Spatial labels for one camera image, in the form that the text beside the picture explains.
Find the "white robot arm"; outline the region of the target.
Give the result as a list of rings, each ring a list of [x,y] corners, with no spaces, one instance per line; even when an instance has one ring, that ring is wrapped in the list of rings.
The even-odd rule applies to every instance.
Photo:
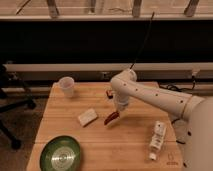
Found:
[[[123,111],[134,97],[173,114],[188,123],[182,171],[213,171],[213,97],[171,91],[137,82],[132,69],[110,80],[117,111]]]

